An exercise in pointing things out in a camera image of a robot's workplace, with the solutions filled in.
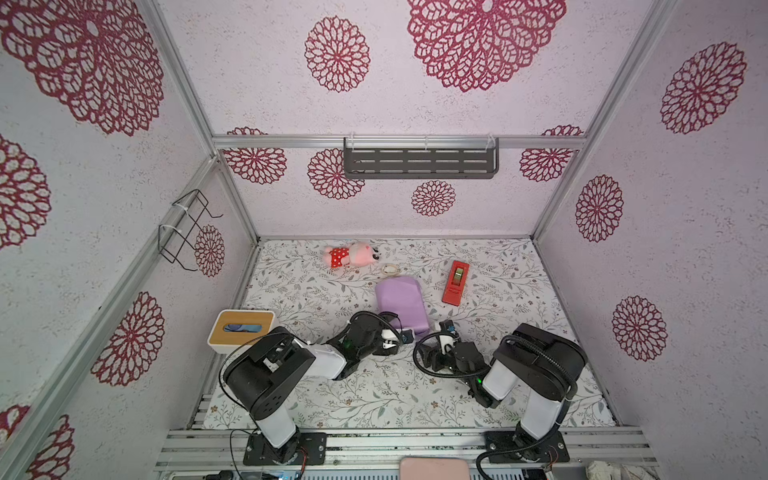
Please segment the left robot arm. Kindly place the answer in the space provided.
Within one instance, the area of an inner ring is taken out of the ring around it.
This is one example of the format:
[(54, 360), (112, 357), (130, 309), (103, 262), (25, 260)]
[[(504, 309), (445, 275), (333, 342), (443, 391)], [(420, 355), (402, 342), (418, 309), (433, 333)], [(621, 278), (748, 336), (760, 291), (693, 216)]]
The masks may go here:
[(304, 378), (343, 380), (363, 359), (396, 354), (413, 341), (413, 331), (389, 311), (356, 312), (338, 334), (319, 344), (276, 327), (238, 347), (219, 380), (255, 422), (268, 451), (286, 457), (298, 448), (299, 429), (284, 402)]

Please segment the pink wrapping paper sheet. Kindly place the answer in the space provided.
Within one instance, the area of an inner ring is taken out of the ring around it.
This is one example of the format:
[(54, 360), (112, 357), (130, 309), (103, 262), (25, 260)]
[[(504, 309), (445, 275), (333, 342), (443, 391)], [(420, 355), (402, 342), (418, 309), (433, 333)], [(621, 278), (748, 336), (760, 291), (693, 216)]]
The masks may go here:
[(423, 294), (415, 278), (394, 276), (381, 280), (375, 286), (375, 297), (380, 315), (397, 316), (393, 319), (397, 330), (410, 330), (415, 338), (430, 332)]

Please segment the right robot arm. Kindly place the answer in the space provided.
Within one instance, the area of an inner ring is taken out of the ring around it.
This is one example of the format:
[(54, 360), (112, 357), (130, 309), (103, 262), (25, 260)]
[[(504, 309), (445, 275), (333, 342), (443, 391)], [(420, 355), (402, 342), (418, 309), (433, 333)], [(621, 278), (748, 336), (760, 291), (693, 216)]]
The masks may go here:
[(560, 427), (578, 392), (578, 379), (588, 363), (575, 342), (523, 323), (504, 336), (486, 360), (475, 343), (464, 341), (451, 321), (440, 323), (414, 345), (412, 359), (422, 373), (458, 380), (481, 407), (498, 407), (523, 384), (530, 389), (526, 408), (515, 428), (484, 435), (485, 451), (475, 465), (491, 463), (543, 463), (550, 471), (558, 461), (570, 460)]

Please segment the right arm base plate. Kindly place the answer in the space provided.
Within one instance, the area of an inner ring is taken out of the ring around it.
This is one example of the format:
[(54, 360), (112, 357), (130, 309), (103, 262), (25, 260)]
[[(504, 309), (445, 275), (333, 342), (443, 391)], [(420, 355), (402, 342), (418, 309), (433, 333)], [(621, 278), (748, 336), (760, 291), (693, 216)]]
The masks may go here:
[(535, 440), (524, 433), (488, 431), (483, 434), (492, 464), (501, 463), (567, 463), (570, 454), (560, 433)]

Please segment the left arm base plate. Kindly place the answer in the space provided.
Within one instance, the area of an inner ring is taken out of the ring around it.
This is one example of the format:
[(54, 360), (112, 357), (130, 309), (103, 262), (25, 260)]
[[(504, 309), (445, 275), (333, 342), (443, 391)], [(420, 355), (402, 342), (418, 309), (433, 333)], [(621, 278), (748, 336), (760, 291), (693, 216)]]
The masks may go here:
[(243, 457), (245, 466), (316, 466), (325, 463), (326, 433), (297, 431), (280, 448), (274, 447), (263, 434), (251, 435)]

